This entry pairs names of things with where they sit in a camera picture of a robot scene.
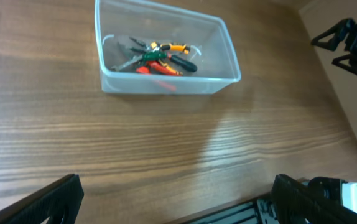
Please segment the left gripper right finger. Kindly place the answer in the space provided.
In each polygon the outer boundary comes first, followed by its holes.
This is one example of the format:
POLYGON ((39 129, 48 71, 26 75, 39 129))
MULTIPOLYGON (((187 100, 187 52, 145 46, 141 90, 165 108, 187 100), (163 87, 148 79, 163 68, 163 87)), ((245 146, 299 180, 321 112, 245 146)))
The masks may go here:
POLYGON ((316 177, 307 185, 286 174, 275 177, 271 200, 279 223, 357 223, 357 213, 343 206, 340 199, 345 181, 316 177))

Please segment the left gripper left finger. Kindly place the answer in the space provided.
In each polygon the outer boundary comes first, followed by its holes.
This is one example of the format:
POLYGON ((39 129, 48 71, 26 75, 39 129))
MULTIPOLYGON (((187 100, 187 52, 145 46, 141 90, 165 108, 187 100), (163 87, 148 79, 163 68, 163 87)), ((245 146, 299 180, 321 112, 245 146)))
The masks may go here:
POLYGON ((68 174, 0 210, 0 224, 75 223, 83 197, 79 175, 68 174))

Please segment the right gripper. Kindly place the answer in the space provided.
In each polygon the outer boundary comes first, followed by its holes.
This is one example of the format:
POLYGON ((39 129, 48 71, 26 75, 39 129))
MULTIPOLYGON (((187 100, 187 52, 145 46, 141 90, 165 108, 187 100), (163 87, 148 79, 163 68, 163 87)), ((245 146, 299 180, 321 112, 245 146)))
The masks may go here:
POLYGON ((342 19, 327 31, 311 40, 311 45, 335 51, 347 34, 350 54, 334 58, 332 64, 357 76, 357 23, 353 19, 342 19))

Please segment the red black awl screwdriver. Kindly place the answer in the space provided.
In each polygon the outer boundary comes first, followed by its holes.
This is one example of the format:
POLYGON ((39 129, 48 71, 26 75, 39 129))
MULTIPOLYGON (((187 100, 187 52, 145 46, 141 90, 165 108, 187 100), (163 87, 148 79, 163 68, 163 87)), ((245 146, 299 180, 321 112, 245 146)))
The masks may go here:
POLYGON ((168 58, 171 62, 182 67, 184 70, 188 72, 196 72, 198 70, 198 67, 194 63, 185 60, 183 58, 180 58, 178 55, 168 54, 168 58))

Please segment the silver combination wrench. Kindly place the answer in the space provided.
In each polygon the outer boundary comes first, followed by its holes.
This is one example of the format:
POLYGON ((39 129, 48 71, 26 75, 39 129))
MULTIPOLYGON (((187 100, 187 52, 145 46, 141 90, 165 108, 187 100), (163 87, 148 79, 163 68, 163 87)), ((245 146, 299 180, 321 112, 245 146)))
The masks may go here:
POLYGON ((130 66, 130 65, 132 65, 134 63, 137 63, 137 62, 139 62, 141 60, 142 60, 142 55, 138 55, 138 56, 133 57, 132 59, 128 60, 127 62, 125 62, 125 63, 123 63, 121 65, 112 66, 111 70, 119 72, 119 71, 123 70, 124 68, 126 68, 126 67, 128 67, 128 66, 130 66))

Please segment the red handled cutters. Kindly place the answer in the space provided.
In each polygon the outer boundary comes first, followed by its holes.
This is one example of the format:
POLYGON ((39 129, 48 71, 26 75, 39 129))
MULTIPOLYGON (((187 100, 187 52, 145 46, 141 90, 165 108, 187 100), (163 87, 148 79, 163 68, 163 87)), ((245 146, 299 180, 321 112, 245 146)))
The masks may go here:
POLYGON ((155 70, 162 75, 183 76, 182 72, 175 70, 164 61, 164 59, 169 59, 171 62, 181 66, 189 72, 197 71, 197 66, 192 62, 180 58, 177 54, 169 53, 169 51, 178 51, 180 53, 188 54, 191 48, 186 44, 159 44, 158 42, 147 44, 146 42, 132 37, 130 37, 130 39, 137 45, 140 45, 141 49, 127 47, 118 42, 119 48, 129 60, 122 65, 113 66, 113 70, 119 72, 130 66, 134 66, 136 72, 141 74, 151 75, 152 70, 155 70))

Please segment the orange black needle-nose pliers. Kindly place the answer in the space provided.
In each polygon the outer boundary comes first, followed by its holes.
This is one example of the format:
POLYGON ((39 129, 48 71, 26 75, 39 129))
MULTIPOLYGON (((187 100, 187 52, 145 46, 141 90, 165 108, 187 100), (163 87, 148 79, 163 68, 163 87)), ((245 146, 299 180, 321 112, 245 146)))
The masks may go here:
MULTIPOLYGON (((150 44, 148 44, 142 40, 135 39, 133 37, 129 37, 129 39, 134 43, 136 43, 137 45, 141 46, 141 49, 131 47, 130 50, 141 54, 144 54, 146 52, 153 52, 153 51, 162 51, 167 54, 171 54, 171 51, 178 52, 180 54, 189 54, 191 51, 191 47, 187 44, 181 44, 181 43, 160 44, 158 42, 151 42, 150 44)), ((142 61, 139 63, 141 66, 136 71, 140 72, 140 70, 143 70, 144 68, 151 68, 163 75, 183 76, 182 72, 171 67, 166 62, 166 60, 169 60, 169 58, 167 57, 165 59, 153 60, 147 62, 142 61)))

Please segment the green handled screwdriver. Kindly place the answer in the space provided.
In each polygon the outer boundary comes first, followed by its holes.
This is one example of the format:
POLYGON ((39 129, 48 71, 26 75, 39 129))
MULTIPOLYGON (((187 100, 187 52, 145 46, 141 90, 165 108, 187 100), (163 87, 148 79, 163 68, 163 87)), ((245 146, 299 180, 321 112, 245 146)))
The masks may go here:
POLYGON ((162 51, 153 51, 153 52, 146 52, 142 55, 143 61, 153 61, 153 60, 160 60, 165 59, 168 57, 168 54, 162 51))

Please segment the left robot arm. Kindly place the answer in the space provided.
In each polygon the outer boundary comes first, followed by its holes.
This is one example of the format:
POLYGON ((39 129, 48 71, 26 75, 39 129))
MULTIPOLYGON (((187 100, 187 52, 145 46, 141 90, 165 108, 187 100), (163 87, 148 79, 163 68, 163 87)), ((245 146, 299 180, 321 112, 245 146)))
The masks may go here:
MULTIPOLYGON (((75 223, 83 197, 79 176, 68 174, 0 210, 0 223, 75 223)), ((189 222, 357 223, 357 182, 279 174, 268 194, 189 222)))

